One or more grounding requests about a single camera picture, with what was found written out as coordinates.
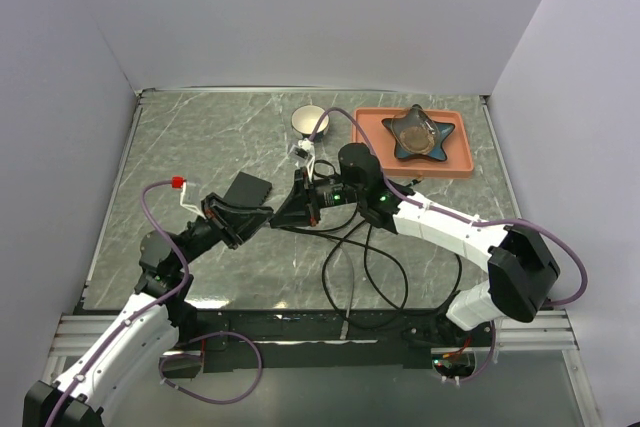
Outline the black network switch box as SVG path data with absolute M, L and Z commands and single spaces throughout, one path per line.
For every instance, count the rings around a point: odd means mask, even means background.
M 242 207 L 259 207 L 268 198 L 272 183 L 240 171 L 223 196 L 223 200 Z

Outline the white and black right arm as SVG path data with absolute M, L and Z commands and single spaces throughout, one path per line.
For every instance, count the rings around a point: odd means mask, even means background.
M 322 210 L 353 204 L 371 226 L 427 241 L 487 274 L 486 281 L 447 302 L 437 333 L 448 345 L 463 343 L 472 329 L 501 317 L 532 322 L 559 277 L 559 267 L 535 228 L 520 219 L 483 221 L 391 182 L 363 143 L 343 146 L 338 173 L 319 180 L 313 177 L 316 156 L 311 141 L 299 141 L 290 154 L 296 161 L 294 184 L 272 218 L 272 227 L 314 227 Z

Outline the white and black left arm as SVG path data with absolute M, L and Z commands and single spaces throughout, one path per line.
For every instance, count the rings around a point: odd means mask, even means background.
M 23 425 L 109 425 L 140 376 L 166 351 L 197 339 L 197 310 L 186 300 L 194 280 L 190 262 L 218 243 L 238 248 L 272 215 L 270 207 L 234 205 L 210 194 L 182 232 L 156 226 L 140 243 L 142 273 L 121 312 L 71 367 L 30 388 Z

